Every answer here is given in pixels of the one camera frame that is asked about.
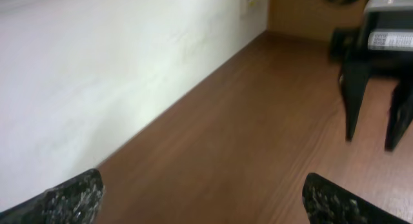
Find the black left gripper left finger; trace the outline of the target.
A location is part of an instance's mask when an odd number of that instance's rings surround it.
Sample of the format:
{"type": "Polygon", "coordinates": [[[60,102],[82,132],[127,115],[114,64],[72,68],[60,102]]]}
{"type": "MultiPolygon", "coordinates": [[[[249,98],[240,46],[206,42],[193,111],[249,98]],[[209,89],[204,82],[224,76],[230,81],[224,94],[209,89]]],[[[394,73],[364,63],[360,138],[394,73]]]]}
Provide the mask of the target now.
{"type": "Polygon", "coordinates": [[[105,186],[91,168],[1,212],[1,223],[95,223],[105,186]]]}

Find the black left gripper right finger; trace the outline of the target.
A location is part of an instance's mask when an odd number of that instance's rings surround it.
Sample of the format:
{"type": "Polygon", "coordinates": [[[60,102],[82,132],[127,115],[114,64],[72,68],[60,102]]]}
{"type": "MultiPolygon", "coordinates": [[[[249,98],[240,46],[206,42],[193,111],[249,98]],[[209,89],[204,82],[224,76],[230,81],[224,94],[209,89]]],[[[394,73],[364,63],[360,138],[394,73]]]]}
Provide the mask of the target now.
{"type": "Polygon", "coordinates": [[[306,176],[302,200],[311,224],[408,224],[316,173],[306,176]]]}

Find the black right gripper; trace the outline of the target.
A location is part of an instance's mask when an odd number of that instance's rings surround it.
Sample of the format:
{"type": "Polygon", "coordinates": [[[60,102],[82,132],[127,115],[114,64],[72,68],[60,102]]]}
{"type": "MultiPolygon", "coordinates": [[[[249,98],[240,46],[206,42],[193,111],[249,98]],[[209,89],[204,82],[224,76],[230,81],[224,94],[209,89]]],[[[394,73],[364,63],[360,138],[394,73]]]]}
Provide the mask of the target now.
{"type": "MultiPolygon", "coordinates": [[[[412,77],[412,0],[367,0],[359,26],[337,28],[330,58],[342,63],[339,85],[346,115],[346,141],[352,141],[365,89],[373,74],[412,77]]],[[[385,150],[393,151],[412,122],[412,82],[392,93],[385,150]]]]}

